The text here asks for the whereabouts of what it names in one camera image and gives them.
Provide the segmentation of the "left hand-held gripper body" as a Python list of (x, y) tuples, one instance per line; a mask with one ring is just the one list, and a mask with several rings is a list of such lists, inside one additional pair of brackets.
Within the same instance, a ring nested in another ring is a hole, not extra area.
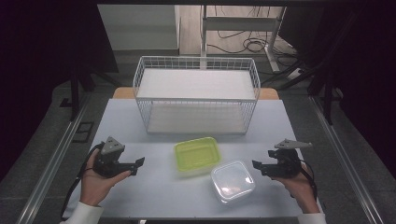
[(128, 163), (120, 163), (120, 155), (124, 152), (125, 145), (118, 140), (109, 136), (105, 142), (101, 142), (95, 147), (98, 153), (95, 156), (93, 163), (93, 170), (105, 177), (111, 178), (119, 175), (125, 171), (130, 171), (127, 168)]

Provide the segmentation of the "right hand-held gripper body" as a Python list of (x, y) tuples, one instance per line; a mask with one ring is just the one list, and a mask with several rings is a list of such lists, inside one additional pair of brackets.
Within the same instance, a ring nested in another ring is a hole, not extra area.
[(299, 158), (297, 148), (312, 147), (311, 143), (299, 142), (295, 140), (285, 139), (275, 144), (276, 150), (279, 152), (279, 158), (276, 164), (266, 164), (268, 167), (268, 175), (271, 177), (293, 178), (299, 173), (303, 173), (302, 160)]

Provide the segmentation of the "clear-lid plastic food container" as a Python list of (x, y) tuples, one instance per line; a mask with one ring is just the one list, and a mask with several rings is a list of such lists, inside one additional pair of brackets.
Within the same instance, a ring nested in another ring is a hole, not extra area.
[(245, 199), (256, 188), (255, 181), (242, 161), (229, 161), (211, 171), (218, 199), (231, 204)]

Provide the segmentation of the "green-lid plastic food container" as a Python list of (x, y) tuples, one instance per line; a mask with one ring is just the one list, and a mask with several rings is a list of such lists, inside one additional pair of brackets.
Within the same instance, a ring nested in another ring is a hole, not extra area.
[(177, 175), (188, 178), (205, 175), (220, 163), (218, 142), (213, 137), (202, 137), (174, 145)]

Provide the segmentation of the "white wire storage rack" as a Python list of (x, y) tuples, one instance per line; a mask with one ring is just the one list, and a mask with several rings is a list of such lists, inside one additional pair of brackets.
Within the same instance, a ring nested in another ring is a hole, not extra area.
[(149, 133), (244, 134), (261, 83), (251, 58), (143, 56), (133, 88)]

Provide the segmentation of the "person's right hand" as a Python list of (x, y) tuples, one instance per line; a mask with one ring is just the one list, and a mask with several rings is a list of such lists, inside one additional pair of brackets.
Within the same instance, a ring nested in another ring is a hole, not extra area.
[(273, 177), (273, 180), (284, 185), (290, 195), (296, 200), (304, 214), (319, 213), (314, 191), (303, 173), (299, 173), (293, 178)]

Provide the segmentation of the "person's left hand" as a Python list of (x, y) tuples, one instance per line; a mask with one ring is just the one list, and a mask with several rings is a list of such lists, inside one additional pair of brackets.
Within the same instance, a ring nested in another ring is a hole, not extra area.
[(97, 154), (98, 149), (95, 149), (88, 158), (81, 178), (79, 201), (89, 206), (98, 206), (116, 184), (131, 174), (130, 171), (125, 171), (111, 178), (102, 177), (93, 170)]

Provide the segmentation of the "pale table cover sheet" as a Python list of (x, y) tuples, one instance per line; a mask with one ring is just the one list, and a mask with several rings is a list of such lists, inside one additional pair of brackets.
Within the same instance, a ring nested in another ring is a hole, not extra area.
[(122, 162), (144, 158), (137, 175), (117, 184), (103, 200), (104, 217), (121, 219), (267, 218), (296, 217), (300, 208), (284, 187), (252, 167), (254, 161), (274, 163), (267, 151), (293, 139), (285, 106), (280, 100), (260, 100), (244, 135), (217, 135), (220, 160), (243, 161), (256, 188), (245, 199), (224, 204), (209, 173), (189, 175), (177, 169), (174, 145), (187, 134), (148, 134), (136, 101), (111, 99), (93, 142), (109, 136), (125, 145)]

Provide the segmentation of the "black metal stand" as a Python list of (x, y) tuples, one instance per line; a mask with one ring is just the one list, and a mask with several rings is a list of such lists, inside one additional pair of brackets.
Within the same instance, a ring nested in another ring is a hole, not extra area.
[(70, 66), (69, 75), (70, 75), (70, 88), (71, 88), (71, 102), (69, 105), (71, 106), (71, 117), (70, 120), (74, 121), (78, 113), (80, 111), (80, 102), (79, 102), (79, 87), (82, 87), (84, 91), (92, 92), (94, 91), (95, 84), (92, 79), (92, 74), (99, 76), (99, 78), (105, 80), (106, 82), (112, 84), (115, 87), (120, 87), (121, 83), (116, 79), (106, 74), (103, 71), (100, 71), (98, 68), (94, 67), (91, 64), (87, 63), (74, 63)]
[[(287, 79), (287, 76), (296, 68), (304, 69), (304, 72), (295, 79)], [(313, 67), (306, 67), (301, 61), (296, 61), (284, 70), (273, 72), (272, 70), (260, 71), (263, 75), (261, 86), (263, 88), (273, 88), (276, 91), (291, 91), (300, 84), (306, 84), (304, 92), (308, 96), (322, 96), (322, 107), (324, 116), (331, 124), (332, 102), (336, 99), (333, 95), (335, 91), (335, 80), (338, 69), (332, 65), (320, 63)]]

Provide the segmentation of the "white power strip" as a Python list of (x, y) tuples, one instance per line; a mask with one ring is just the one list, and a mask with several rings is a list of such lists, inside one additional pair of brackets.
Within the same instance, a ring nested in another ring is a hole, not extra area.
[(299, 75), (301, 75), (304, 72), (304, 69), (302, 68), (296, 68), (294, 71), (292, 71), (288, 76), (287, 79), (295, 79)]

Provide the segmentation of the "white cabinet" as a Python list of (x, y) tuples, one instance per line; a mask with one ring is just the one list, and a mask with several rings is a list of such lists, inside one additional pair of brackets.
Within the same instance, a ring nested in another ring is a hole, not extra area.
[(173, 5), (98, 5), (113, 50), (179, 50), (180, 13)]

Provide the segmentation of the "black floor bracket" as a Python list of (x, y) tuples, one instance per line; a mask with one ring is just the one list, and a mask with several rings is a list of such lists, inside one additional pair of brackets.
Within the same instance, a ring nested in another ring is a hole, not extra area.
[(93, 128), (93, 121), (83, 121), (78, 125), (78, 128), (74, 134), (73, 143), (87, 143)]

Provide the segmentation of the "aluminium rail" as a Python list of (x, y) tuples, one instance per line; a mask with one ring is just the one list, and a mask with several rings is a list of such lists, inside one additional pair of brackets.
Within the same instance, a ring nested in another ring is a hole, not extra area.
[(90, 93), (83, 94), (79, 105), (80, 110), (77, 112), (75, 118), (68, 123), (60, 143), (49, 158), (49, 162), (47, 163), (42, 175), (36, 182), (36, 185), (15, 224), (33, 224), (39, 208), (43, 203), (48, 190), (50, 189), (50, 185), (60, 168), (60, 165), (64, 159), (64, 155), (67, 152), (67, 149), (72, 142), (73, 136), (78, 129), (78, 125), (85, 115), (90, 99)]
[(361, 177), (359, 176), (355, 166), (352, 164), (351, 159), (347, 155), (347, 152), (339, 139), (334, 127), (326, 120), (323, 112), (324, 109), (320, 104), (318, 97), (309, 96), (308, 100), (313, 106), (318, 120), (328, 137), (332, 149), (343, 168), (346, 178), (348, 179), (353, 191), (355, 192), (358, 201), (363, 209), (370, 224), (385, 224), (381, 217), (379, 210), (366, 186), (363, 184)]

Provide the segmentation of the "white desk frame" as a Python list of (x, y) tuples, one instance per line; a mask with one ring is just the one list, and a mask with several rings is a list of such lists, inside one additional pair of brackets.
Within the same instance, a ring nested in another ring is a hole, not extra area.
[(208, 31), (266, 32), (270, 34), (270, 37), (264, 41), (264, 52), (272, 71), (279, 72), (274, 48), (285, 11), (285, 7), (278, 7), (278, 12), (275, 17), (270, 17), (269, 15), (266, 17), (208, 16), (207, 6), (201, 6), (200, 55), (205, 57), (207, 54), (206, 34)]

